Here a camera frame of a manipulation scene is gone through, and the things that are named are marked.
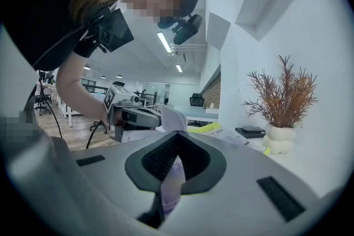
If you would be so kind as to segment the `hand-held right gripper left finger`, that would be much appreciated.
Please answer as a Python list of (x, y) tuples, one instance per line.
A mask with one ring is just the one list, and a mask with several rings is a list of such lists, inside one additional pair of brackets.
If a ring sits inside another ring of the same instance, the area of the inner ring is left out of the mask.
[(162, 215), (158, 211), (152, 214), (143, 213), (136, 217), (132, 215), (131, 206), (126, 207), (122, 201), (119, 186), (124, 181), (124, 161), (127, 149), (125, 143), (111, 146), (96, 147), (72, 151), (72, 155), (82, 172), (111, 203), (130, 217), (152, 227), (159, 227), (169, 215)]

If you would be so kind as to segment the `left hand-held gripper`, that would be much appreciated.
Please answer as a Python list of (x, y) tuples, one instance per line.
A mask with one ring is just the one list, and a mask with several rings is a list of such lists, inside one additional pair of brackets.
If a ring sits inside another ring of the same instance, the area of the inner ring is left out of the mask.
[(122, 108), (124, 125), (143, 128), (157, 128), (162, 125), (161, 114), (150, 108), (140, 107), (140, 98), (122, 86), (110, 85), (103, 100), (107, 111), (107, 119), (114, 126), (114, 140), (122, 141), (122, 126), (116, 126), (116, 113)]

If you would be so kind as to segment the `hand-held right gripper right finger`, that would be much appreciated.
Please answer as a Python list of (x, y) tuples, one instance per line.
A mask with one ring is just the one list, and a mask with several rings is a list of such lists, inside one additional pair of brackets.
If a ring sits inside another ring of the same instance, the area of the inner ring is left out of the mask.
[(192, 134), (221, 153), (226, 169), (206, 192), (182, 195), (165, 222), (172, 236), (300, 236), (322, 216), (325, 199), (248, 146)]

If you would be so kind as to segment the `white paper sheet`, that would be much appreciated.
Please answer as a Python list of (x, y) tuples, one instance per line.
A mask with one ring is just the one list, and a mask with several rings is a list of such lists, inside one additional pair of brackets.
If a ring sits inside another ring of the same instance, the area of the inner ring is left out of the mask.
[(162, 128), (165, 132), (187, 131), (186, 115), (169, 106), (161, 108)]

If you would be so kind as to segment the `lilac wet wipe pack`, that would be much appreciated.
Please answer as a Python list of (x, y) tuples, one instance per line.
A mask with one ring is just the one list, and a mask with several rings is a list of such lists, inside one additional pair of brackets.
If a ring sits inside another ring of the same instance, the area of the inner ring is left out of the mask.
[(176, 131), (129, 131), (123, 135), (127, 149), (124, 181), (119, 186), (122, 203), (132, 215), (158, 211), (168, 215), (178, 204), (186, 181), (177, 154)]

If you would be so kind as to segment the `person's left forearm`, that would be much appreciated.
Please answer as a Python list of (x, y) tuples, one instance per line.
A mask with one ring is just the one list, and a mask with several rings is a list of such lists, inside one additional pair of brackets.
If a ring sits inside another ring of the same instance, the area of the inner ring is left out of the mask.
[(102, 101), (91, 95), (80, 82), (87, 58), (72, 52), (59, 67), (56, 90), (64, 103), (75, 111), (108, 124), (108, 113)]

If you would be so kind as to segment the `person's left hand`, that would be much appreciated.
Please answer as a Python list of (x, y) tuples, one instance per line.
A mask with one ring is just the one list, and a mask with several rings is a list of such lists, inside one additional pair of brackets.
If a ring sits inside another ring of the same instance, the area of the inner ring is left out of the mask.
[(124, 120), (122, 118), (122, 111), (118, 110), (113, 113), (111, 117), (111, 124), (115, 127), (120, 127), (122, 124), (124, 124)]

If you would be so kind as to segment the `black flat device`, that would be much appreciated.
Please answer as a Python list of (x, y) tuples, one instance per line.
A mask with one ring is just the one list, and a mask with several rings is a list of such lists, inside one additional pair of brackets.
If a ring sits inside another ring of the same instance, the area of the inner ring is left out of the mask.
[(236, 127), (235, 131), (246, 139), (263, 138), (266, 134), (264, 129), (255, 126)]

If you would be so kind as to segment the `yellow-edged grey book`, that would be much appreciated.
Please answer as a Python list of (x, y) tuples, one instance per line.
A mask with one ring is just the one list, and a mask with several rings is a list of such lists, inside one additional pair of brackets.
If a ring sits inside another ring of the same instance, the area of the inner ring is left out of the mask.
[(207, 135), (237, 145), (246, 145), (256, 151), (262, 152), (264, 155), (270, 154), (270, 148), (263, 146), (261, 141), (251, 141), (250, 139), (246, 139), (240, 133), (230, 131), (217, 122), (202, 127), (188, 125), (188, 131), (191, 133)]

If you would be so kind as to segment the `white bubbly vase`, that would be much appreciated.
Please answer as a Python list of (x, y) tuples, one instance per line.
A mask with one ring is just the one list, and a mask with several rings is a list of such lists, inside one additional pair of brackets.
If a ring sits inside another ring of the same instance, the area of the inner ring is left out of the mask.
[(278, 128), (267, 124), (262, 145), (269, 148), (273, 155), (287, 154), (292, 149), (294, 137), (295, 131), (293, 128)]

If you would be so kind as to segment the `light blue table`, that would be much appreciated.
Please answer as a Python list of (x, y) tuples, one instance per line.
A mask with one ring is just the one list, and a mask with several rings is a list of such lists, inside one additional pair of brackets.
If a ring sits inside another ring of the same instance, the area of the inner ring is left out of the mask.
[(218, 114), (208, 114), (203, 107), (175, 106), (175, 110), (183, 113), (188, 122), (217, 122)]

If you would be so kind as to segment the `white ceiling conduit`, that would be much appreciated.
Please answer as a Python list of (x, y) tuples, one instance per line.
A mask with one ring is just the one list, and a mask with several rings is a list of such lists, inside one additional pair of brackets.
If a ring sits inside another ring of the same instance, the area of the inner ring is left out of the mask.
[(205, 51), (207, 49), (207, 44), (181, 44), (181, 45), (171, 45), (170, 46), (171, 56), (182, 55), (183, 53), (190, 53), (195, 51)]

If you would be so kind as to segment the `orange dried plant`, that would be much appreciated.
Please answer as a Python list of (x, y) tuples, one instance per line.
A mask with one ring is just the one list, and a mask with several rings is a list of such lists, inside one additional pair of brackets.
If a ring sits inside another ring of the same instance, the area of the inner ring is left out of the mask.
[(302, 125), (310, 107), (318, 102), (315, 96), (317, 76), (303, 68), (295, 72), (290, 58), (278, 55), (281, 68), (278, 77), (266, 74), (265, 69), (247, 74), (258, 97), (255, 101), (249, 99), (243, 102), (242, 105), (248, 108), (246, 117), (258, 114), (277, 128)]

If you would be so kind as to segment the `black chest device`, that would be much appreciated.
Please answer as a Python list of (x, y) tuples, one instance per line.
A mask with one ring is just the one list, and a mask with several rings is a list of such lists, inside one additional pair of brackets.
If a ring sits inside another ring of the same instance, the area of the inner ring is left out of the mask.
[(93, 45), (104, 53), (112, 53), (134, 40), (121, 10), (112, 11), (109, 6), (97, 9), (86, 19), (85, 27)]

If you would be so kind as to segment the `person's black shirt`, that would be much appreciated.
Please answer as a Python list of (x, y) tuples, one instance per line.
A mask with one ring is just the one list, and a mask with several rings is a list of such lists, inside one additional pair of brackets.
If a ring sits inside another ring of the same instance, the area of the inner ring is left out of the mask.
[(69, 13), (70, 0), (0, 0), (0, 21), (35, 69), (51, 71), (72, 52), (88, 58), (96, 47)]

